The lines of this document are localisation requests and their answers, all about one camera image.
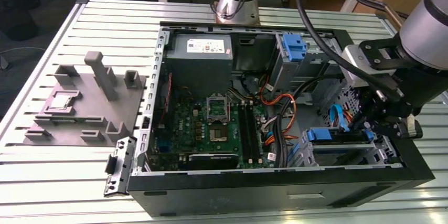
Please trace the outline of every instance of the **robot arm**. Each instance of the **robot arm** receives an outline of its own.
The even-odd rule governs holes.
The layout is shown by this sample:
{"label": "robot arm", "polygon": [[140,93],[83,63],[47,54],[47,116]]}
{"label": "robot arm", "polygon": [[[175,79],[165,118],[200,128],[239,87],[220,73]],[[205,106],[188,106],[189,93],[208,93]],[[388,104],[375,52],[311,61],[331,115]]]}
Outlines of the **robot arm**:
{"label": "robot arm", "polygon": [[341,57],[397,88],[393,101],[343,69],[360,93],[360,111],[351,127],[368,122],[372,130],[395,138],[423,136],[415,116],[448,89],[448,0],[421,0],[392,39],[348,46]]}

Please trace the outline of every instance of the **open computer chassis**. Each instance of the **open computer chassis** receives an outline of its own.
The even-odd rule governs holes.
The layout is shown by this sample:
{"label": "open computer chassis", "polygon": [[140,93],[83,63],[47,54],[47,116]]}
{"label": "open computer chassis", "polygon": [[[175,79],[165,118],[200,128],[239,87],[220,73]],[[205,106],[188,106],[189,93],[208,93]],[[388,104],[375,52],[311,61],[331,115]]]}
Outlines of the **open computer chassis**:
{"label": "open computer chassis", "polygon": [[[347,31],[317,31],[333,50],[340,52],[341,48],[352,44]],[[273,91],[291,91],[319,74],[340,73],[340,67],[327,59],[305,29],[161,23],[153,66],[159,70],[148,84],[152,93],[143,115],[144,122],[139,137],[120,140],[109,157],[105,197],[131,195],[153,216],[301,210],[359,206],[396,189],[412,188],[433,179],[412,140],[383,136],[375,137],[383,139],[385,147],[379,149],[385,156],[380,161],[375,158],[373,163],[332,166],[301,164],[288,168],[251,169],[239,165],[236,169],[227,170],[152,170],[148,157],[157,151],[152,129],[157,126],[155,107],[156,97],[161,96],[160,76],[168,51],[173,50],[172,39],[179,34],[237,35],[232,37],[232,73],[239,76],[244,71],[268,69]],[[300,65],[285,57],[279,43],[284,34],[300,34],[307,42],[308,53]],[[271,55],[263,53],[265,47],[273,47]],[[256,51],[256,54],[249,56],[248,50]],[[328,127],[328,113],[323,111],[333,103],[345,104],[351,112],[356,113],[357,101],[352,94],[344,80],[324,80],[308,90],[297,99],[296,133],[301,134],[312,127]]]}

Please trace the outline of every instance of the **ram slot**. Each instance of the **ram slot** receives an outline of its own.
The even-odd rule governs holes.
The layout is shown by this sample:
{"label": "ram slot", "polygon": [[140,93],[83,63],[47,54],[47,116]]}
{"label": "ram slot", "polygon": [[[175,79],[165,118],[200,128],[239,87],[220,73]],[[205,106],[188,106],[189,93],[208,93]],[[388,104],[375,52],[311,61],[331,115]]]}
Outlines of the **ram slot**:
{"label": "ram slot", "polygon": [[248,140],[247,118],[245,118],[245,105],[239,105],[239,120],[240,120],[240,140],[243,146],[243,161],[251,158],[251,147]]}
{"label": "ram slot", "polygon": [[253,107],[248,106],[245,108],[245,120],[247,120],[247,133],[248,133],[248,141],[249,141],[249,148],[251,148],[251,157],[253,162],[259,162],[260,158],[260,145],[257,140],[257,129],[256,129],[256,122],[253,116]]}

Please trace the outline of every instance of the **slotted aluminum surface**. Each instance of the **slotted aluminum surface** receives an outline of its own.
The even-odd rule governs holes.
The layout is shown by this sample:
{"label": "slotted aluminum surface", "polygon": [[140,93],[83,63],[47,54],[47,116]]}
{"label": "slotted aluminum surface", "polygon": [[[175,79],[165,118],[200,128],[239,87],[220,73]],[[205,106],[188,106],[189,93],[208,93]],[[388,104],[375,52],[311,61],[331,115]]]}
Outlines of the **slotted aluminum surface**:
{"label": "slotted aluminum surface", "polygon": [[[345,29],[355,43],[391,37],[391,28],[372,15],[309,11],[315,27]],[[448,107],[441,98],[424,106],[419,121],[424,139],[415,143],[436,180],[396,191],[357,208],[261,212],[252,214],[151,218],[131,197],[103,198],[108,147],[19,145],[56,83],[59,64],[91,72],[83,56],[101,51],[116,74],[137,70],[152,75],[153,46],[163,20],[212,23],[207,5],[91,0],[77,4],[57,33],[16,102],[0,124],[0,223],[103,223],[157,221],[179,223],[445,223],[448,220]],[[263,25],[297,26],[293,9],[260,8]]]}

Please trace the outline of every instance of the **motherboard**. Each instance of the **motherboard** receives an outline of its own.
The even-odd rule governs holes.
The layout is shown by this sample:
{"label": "motherboard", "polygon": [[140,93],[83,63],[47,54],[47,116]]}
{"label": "motherboard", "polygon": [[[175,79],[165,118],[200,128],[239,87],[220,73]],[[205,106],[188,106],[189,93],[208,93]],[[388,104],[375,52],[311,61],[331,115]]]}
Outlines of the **motherboard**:
{"label": "motherboard", "polygon": [[221,96],[175,104],[169,130],[157,129],[151,170],[272,168],[259,131],[265,120],[263,105]]}

